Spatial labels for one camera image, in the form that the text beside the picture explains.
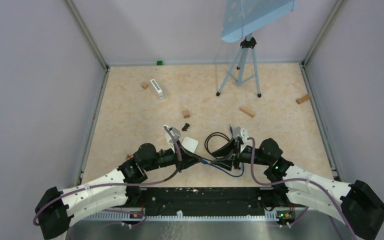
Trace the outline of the white TP-Link switch box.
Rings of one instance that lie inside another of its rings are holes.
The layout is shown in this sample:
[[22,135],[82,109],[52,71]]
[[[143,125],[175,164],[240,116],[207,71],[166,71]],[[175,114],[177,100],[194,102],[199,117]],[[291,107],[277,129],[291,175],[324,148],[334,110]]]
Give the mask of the white TP-Link switch box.
[[191,137],[185,137],[181,144],[184,149],[194,154],[198,148],[199,141]]

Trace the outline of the long white network switch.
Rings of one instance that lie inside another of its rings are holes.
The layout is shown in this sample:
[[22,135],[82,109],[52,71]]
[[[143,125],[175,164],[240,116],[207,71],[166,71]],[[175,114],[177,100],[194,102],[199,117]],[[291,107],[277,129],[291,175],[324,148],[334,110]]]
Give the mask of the long white network switch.
[[156,82],[156,80],[153,78],[150,80],[150,83],[152,84],[155,91],[157,92],[158,98],[160,100],[163,100],[165,98],[164,92],[163,92],[162,88],[159,86],[159,84]]

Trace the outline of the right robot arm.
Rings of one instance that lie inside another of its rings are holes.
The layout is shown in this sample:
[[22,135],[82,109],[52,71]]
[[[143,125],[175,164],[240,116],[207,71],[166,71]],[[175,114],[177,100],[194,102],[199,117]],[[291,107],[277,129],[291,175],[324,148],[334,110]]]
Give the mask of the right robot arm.
[[328,179],[311,173],[283,158],[278,143],[267,138],[260,146],[232,138],[211,155],[221,162],[267,166],[266,178],[274,188],[273,200],[279,206],[289,203],[317,210],[334,218],[363,240],[374,240],[384,223],[384,203],[364,181],[354,183]]

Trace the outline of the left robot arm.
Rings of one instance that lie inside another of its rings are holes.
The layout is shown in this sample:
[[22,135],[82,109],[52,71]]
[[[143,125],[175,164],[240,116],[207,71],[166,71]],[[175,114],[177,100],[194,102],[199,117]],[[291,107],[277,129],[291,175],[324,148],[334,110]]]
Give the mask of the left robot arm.
[[136,206],[141,198],[139,189],[150,185],[145,182],[148,171],[174,166],[174,172],[164,179],[167,182],[200,162],[200,156],[181,144],[157,151],[153,144],[144,143],[132,158],[99,178],[65,190],[47,189],[34,209],[33,224],[40,227],[45,240],[55,239],[90,215],[125,204]]

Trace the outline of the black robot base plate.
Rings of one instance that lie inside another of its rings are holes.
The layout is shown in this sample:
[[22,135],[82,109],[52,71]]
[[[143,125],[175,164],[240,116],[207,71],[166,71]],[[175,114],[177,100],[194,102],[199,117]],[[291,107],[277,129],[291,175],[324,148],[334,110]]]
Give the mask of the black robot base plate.
[[147,216],[187,217],[262,216],[266,210],[297,210],[286,191],[272,187],[128,187],[125,208]]

